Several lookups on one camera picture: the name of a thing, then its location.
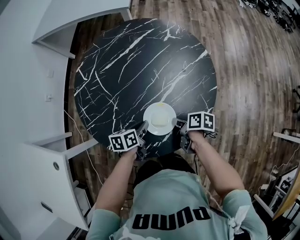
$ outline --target black marble tabletop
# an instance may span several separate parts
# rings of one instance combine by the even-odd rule
[[[216,94],[215,69],[204,46],[184,28],[157,19],[134,19],[101,34],[82,58],[74,89],[83,124],[108,148],[108,136],[141,123],[149,105],[165,102],[187,120],[188,113],[211,113]],[[180,148],[176,127],[143,139],[147,157]]]

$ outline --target white wall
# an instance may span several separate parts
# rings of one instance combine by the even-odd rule
[[[0,0],[0,14],[2,13],[9,1],[10,0]]]
[[[23,240],[35,240],[56,219],[35,198],[18,153],[19,143],[64,133],[68,59],[31,44],[49,3],[11,0],[0,15],[0,207]],[[45,93],[52,93],[52,102],[44,101]]]
[[[66,240],[74,229],[73,225],[57,218],[37,240]]]
[[[295,0],[282,0],[286,5],[288,5],[292,10],[294,9],[294,6],[296,9],[299,9],[300,6]]]

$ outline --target black cable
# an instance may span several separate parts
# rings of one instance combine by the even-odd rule
[[[136,178],[136,176],[137,176],[137,172],[136,172],[137,166],[133,165],[133,167],[135,168],[135,178]]]
[[[218,134],[216,132],[206,132],[206,133],[204,133],[204,137],[209,136],[211,138],[216,138],[217,135]]]
[[[194,163],[195,163],[196,173],[198,175],[198,165],[196,163],[196,156],[197,156],[197,154],[194,154]]]

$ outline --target black and white marker cube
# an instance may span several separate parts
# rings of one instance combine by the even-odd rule
[[[135,129],[119,131],[108,138],[114,152],[124,152],[139,146]]]
[[[215,131],[215,115],[207,112],[193,112],[187,115],[187,131]]]

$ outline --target chair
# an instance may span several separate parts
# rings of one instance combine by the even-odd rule
[[[290,26],[294,26],[294,29],[296,28],[294,21],[296,22],[296,25],[300,27],[300,16],[297,12],[296,7],[294,6],[294,9],[292,10],[289,6],[287,6],[287,9],[289,10],[289,14],[287,14],[286,11],[282,11],[282,15],[285,15],[290,20]]]
[[[255,210],[266,224],[271,238],[273,240],[281,240],[287,233],[289,233],[290,226],[300,211],[300,209],[298,209],[292,219],[287,218],[292,212],[294,206],[300,203],[298,199],[300,193],[300,164],[298,165],[297,172],[287,193],[278,186],[275,186],[275,190],[274,198],[269,206],[255,194],[254,199],[259,204],[255,206]],[[290,210],[288,215],[283,217],[282,215],[292,206],[293,208]]]

